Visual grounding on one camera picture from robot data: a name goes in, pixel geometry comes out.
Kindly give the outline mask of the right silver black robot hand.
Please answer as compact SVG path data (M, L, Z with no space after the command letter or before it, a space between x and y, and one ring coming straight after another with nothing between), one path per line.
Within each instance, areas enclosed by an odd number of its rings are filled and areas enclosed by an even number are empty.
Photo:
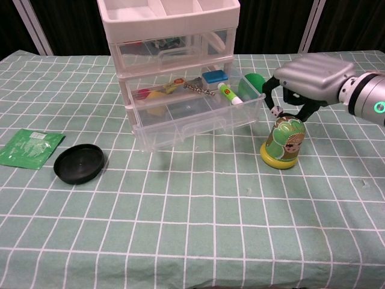
M304 54L277 68L262 85L265 103L274 117L291 116L277 106L272 91L283 89L283 101L301 110L294 116L305 122L320 107L337 104L343 84L356 73L347 61L319 53Z

